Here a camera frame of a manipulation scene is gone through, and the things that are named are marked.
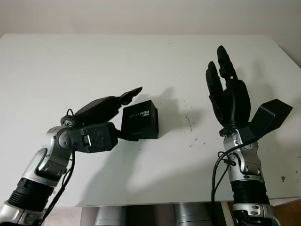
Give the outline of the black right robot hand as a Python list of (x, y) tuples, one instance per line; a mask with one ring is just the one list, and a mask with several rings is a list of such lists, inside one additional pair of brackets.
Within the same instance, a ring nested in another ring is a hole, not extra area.
[(236, 70), (224, 46), (217, 49), (220, 69), (213, 61), (206, 70), (209, 99), (214, 114), (223, 128), (243, 128), (249, 122), (251, 102), (245, 83)]

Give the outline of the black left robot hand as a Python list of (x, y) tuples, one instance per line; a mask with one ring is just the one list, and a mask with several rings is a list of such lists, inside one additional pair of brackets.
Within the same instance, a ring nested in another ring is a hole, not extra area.
[(108, 129), (108, 133), (113, 137), (137, 142), (139, 141), (137, 137), (116, 129), (110, 120), (119, 114), (121, 107), (130, 104), (132, 99), (142, 89), (142, 87), (138, 87), (123, 93), (121, 96), (108, 96), (96, 99), (80, 108), (77, 112), (66, 114), (60, 119), (60, 123), (61, 125), (77, 129), (100, 124), (105, 126)]

